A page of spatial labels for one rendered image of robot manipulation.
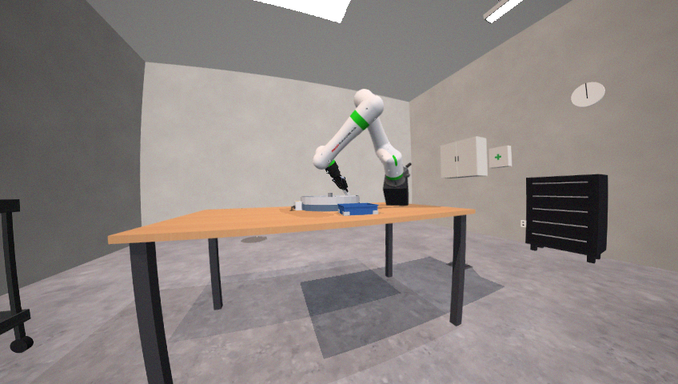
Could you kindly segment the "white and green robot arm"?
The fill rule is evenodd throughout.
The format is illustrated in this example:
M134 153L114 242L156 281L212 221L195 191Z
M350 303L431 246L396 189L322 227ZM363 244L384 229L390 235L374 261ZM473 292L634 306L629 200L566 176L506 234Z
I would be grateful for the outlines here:
M386 185L399 187L405 183L405 178L410 176L407 168L412 163L403 166L401 153L390 144L379 119L384 109L384 103L379 96L371 93L371 91L363 89L355 94L354 104L357 108L336 135L325 146L317 148L317 152L320 151L314 155L313 164L319 170L325 169L327 174L334 173L338 169L334 160L335 157L356 136L368 128L375 153L384 164L385 175L387 176L385 178Z

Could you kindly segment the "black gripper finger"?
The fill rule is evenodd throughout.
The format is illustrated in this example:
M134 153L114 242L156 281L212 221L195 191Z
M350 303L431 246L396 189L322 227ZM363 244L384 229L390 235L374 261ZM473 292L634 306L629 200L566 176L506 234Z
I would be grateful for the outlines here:
M343 190L346 192L346 194L347 194L347 195L350 195L350 192L349 192L348 189L347 189L347 188L348 188L348 185L347 185L347 182L346 182L346 180L345 180L345 177L342 177L342 176L341 176L341 179L342 179L342 180L340 181L339 178L337 178L337 180L338 180L339 183L342 185Z
M332 179L332 181L339 187L339 189L342 189L342 190L343 190L342 185L341 185L336 179ZM347 195L346 192L345 192L344 190L343 190L343 192L345 193L345 195Z

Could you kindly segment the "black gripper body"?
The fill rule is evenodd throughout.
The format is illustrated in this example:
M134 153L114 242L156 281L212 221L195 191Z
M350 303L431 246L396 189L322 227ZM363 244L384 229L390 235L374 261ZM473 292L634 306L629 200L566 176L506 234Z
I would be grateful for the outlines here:
M330 176L331 176L331 178L333 178L333 179L337 179L337 178L339 178L339 180L340 180L340 181L342 180L342 179L341 179L341 175L340 175L340 171L339 171L339 169L337 169L337 171L335 171L334 173L332 173L332 174L329 174L329 175L330 175Z

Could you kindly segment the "blue crate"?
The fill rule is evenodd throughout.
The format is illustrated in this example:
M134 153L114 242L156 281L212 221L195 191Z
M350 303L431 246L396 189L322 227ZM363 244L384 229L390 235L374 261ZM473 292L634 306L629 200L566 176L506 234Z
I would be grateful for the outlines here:
M337 204L338 213L344 216L350 215L364 215L364 214L378 214L378 204L372 203L346 203Z

